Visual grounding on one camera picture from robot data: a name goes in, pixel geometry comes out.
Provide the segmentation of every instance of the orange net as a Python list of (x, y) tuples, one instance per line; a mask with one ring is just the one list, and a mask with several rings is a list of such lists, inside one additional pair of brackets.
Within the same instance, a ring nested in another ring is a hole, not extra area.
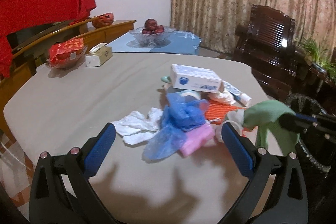
[(221, 124), (225, 115), (231, 110), (237, 110), (244, 107), (233, 106), (233, 105), (223, 105), (219, 102), (209, 100), (209, 109), (205, 112), (205, 118), (210, 121), (214, 119), (221, 119), (220, 122), (213, 122), (214, 124)]

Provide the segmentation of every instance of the blue table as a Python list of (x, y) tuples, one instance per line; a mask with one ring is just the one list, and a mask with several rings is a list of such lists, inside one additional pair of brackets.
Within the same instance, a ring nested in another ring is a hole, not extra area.
[(191, 32), (175, 31), (161, 46), (141, 47), (133, 35), (126, 33), (107, 44), (107, 46), (112, 47), (113, 52), (160, 52), (198, 55), (201, 41), (197, 35)]

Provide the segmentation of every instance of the blue plastic bag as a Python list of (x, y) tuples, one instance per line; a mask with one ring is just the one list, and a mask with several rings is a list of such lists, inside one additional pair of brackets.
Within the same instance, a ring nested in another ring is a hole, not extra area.
[(165, 106), (161, 130), (149, 140), (143, 151), (144, 158), (160, 160), (177, 152), (187, 139), (185, 132), (206, 123), (204, 112), (208, 107), (207, 100)]

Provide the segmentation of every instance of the metal screw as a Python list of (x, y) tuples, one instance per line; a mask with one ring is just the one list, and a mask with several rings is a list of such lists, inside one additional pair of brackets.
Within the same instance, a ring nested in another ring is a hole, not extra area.
[(78, 147), (71, 148), (70, 153), (72, 155), (77, 155), (79, 153), (79, 148)]
[(290, 152), (290, 153), (289, 153), (289, 156), (290, 156), (293, 160), (296, 159), (296, 154), (293, 153), (293, 152)]
[(267, 153), (267, 150), (263, 147), (258, 148), (258, 153), (260, 155), (265, 155)]
[(41, 159), (45, 159), (47, 156), (48, 156), (48, 152), (45, 152), (45, 151), (42, 152), (40, 155)]

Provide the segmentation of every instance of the beige tabletop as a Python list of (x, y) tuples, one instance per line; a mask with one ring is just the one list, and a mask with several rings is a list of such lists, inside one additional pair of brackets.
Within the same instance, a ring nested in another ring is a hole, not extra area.
[[(28, 157), (41, 152), (66, 154), (96, 136), (107, 122), (133, 110), (147, 114), (163, 107), (160, 78), (171, 64), (213, 69), (223, 80), (246, 92), (252, 105), (267, 96), (245, 64), (229, 60), (158, 53), (118, 53), (101, 67), (85, 64), (54, 73), (41, 67), (8, 102), (6, 121)], [(270, 153), (279, 154), (269, 136)], [(157, 162), (142, 160), (144, 146), (125, 146), (117, 136), (90, 183), (110, 212), (128, 224), (215, 224), (233, 205), (247, 180), (224, 144), (203, 147), (184, 159), (179, 154)], [(65, 180), (69, 191), (68, 180)], [(272, 186), (264, 191), (259, 213)]]

